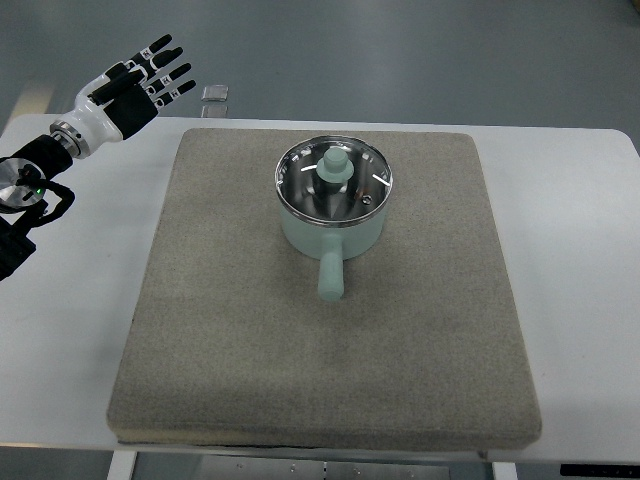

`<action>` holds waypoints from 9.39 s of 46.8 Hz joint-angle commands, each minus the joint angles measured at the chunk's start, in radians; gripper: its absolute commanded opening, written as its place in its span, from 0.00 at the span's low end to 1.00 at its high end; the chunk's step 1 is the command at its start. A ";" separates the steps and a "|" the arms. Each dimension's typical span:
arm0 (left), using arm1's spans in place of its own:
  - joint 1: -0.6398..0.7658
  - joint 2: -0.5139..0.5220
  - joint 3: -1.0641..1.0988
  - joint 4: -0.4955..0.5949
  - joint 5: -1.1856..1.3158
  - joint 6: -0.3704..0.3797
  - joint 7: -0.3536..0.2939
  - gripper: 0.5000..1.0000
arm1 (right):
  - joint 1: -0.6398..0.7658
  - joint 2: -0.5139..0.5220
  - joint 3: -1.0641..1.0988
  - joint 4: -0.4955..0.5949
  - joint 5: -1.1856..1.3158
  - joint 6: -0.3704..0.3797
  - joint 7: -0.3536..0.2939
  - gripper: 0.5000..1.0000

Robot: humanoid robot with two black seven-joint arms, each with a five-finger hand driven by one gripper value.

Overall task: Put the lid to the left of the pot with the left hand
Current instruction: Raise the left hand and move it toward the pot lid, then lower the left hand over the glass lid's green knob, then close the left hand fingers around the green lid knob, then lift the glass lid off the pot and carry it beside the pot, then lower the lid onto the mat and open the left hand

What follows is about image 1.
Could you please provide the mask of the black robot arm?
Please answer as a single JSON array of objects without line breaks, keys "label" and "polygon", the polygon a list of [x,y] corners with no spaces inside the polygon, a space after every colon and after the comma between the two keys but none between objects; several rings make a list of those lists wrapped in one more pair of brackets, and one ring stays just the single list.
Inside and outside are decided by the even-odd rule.
[{"label": "black robot arm", "polygon": [[11,276],[36,251],[29,232],[60,219],[75,193],[54,178],[73,165],[78,148],[60,134],[41,135],[1,159],[1,278]]}]

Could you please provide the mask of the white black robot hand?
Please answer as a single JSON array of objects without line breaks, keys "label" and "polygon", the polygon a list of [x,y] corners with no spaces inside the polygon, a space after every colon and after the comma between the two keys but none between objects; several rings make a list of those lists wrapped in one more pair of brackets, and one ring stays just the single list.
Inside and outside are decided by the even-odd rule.
[{"label": "white black robot hand", "polygon": [[73,158],[86,158],[106,143],[137,134],[163,108],[195,88],[186,81],[191,65],[177,66],[183,53],[166,34],[131,58],[112,65],[76,95],[74,107],[50,125],[50,135]]}]

